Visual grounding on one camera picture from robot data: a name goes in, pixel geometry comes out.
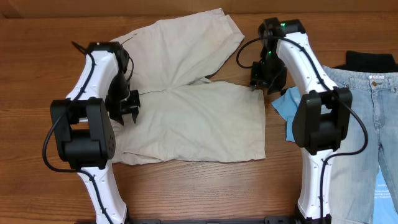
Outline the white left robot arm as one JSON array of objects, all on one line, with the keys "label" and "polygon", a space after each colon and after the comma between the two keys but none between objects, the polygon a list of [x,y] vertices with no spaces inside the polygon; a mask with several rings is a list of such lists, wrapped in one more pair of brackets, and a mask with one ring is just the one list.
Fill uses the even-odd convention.
[{"label": "white left robot arm", "polygon": [[263,159],[260,91],[201,78],[166,90],[130,87],[134,64],[118,42],[80,48],[86,62],[74,89],[50,105],[58,155],[78,174],[96,223],[131,223],[114,162],[244,162]]}]

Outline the beige cotton shorts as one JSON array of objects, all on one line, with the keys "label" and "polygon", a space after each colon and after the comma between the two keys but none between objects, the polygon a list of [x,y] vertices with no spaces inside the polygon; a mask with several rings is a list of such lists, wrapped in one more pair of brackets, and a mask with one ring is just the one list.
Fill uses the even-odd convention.
[{"label": "beige cotton shorts", "polygon": [[261,90],[210,80],[244,35],[222,9],[164,19],[117,38],[132,58],[137,119],[113,123],[113,162],[242,162],[265,158]]}]

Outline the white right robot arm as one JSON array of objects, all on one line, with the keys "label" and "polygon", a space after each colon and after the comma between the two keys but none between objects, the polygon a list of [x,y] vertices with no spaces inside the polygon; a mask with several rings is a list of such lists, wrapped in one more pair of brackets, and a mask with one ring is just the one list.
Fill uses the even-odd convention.
[{"label": "white right robot arm", "polygon": [[302,186],[292,216],[267,217],[265,223],[330,223],[330,177],[336,151],[347,135],[352,94],[338,88],[322,69],[298,20],[266,19],[258,28],[261,59],[251,69],[250,86],[283,89],[290,74],[300,93],[292,122],[303,158]]}]

